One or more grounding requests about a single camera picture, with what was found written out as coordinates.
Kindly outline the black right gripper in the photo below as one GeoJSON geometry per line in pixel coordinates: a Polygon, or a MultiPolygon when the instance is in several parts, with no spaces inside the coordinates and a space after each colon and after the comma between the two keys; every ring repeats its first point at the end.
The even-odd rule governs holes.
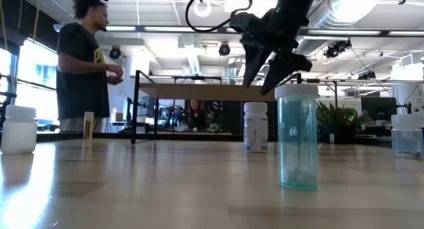
{"type": "Polygon", "coordinates": [[[266,95],[292,73],[311,70],[312,63],[304,55],[279,55],[291,52],[299,45],[296,38],[300,30],[300,14],[296,11],[270,9],[262,18],[243,12],[231,17],[229,26],[242,34],[240,42],[246,60],[244,86],[249,86],[254,81],[270,51],[275,51],[278,55],[269,61],[270,68],[261,87],[261,95],[266,95]]]}

